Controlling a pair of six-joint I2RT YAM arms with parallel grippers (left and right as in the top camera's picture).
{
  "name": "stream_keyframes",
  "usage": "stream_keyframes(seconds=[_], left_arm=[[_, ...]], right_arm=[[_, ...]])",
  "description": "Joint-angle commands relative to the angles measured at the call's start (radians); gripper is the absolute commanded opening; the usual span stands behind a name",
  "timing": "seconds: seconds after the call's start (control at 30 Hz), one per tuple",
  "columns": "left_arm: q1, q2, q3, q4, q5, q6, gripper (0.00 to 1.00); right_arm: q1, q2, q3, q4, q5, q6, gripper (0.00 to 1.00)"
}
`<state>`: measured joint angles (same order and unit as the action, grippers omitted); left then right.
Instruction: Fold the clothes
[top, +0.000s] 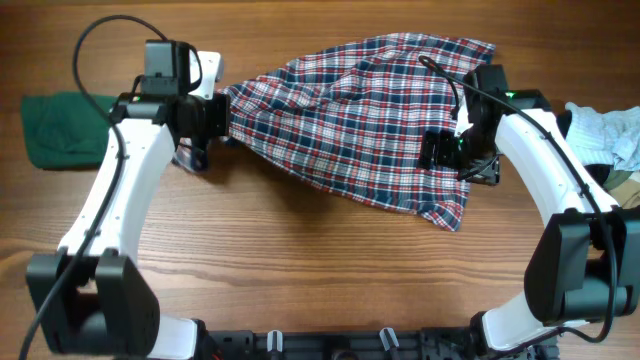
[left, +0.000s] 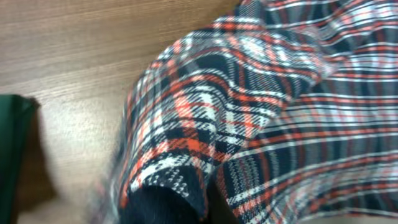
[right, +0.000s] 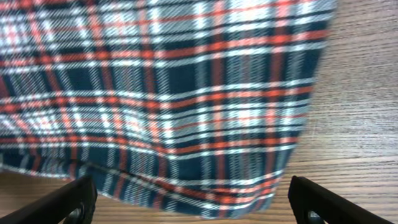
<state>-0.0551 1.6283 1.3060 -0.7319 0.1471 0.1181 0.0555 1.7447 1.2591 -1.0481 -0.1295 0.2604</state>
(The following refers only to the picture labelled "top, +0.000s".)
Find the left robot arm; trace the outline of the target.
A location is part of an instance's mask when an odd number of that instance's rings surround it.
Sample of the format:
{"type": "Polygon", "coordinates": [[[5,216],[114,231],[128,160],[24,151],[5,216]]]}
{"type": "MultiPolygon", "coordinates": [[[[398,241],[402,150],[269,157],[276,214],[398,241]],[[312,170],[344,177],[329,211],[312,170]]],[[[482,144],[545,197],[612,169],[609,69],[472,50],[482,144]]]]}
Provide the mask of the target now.
{"type": "Polygon", "coordinates": [[[137,266],[141,230],[180,142],[195,150],[229,132],[230,99],[216,91],[217,52],[150,40],[139,86],[107,118],[108,146],[77,219],[26,281],[49,349],[120,359],[198,359],[215,350],[199,320],[162,313],[137,266]]]}

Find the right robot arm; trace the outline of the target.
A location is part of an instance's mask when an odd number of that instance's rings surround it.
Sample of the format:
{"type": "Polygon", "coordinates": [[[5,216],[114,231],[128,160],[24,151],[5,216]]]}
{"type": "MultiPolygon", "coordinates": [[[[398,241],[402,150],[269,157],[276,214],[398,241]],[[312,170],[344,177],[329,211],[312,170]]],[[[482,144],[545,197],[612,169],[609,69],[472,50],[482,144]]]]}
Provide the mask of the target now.
{"type": "Polygon", "coordinates": [[[418,165],[495,185],[507,158],[544,225],[520,294],[476,314],[453,350],[466,359],[548,356],[564,334],[600,343],[639,302],[639,213],[606,193],[579,162],[538,90],[513,90],[499,65],[449,77],[456,128],[426,132],[418,165]],[[584,335],[588,324],[596,335],[584,335]]]}

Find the plaid shorts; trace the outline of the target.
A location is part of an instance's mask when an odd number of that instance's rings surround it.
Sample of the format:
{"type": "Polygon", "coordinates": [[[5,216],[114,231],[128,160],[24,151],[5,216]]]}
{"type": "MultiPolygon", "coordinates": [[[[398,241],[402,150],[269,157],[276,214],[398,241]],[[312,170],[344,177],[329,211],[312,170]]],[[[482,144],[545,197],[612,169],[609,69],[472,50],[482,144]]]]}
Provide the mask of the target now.
{"type": "Polygon", "coordinates": [[[456,231],[470,186],[418,165],[429,131],[451,131],[461,78],[491,62],[494,44],[421,33],[370,37],[295,58],[226,86],[233,141],[320,190],[456,231]]]}

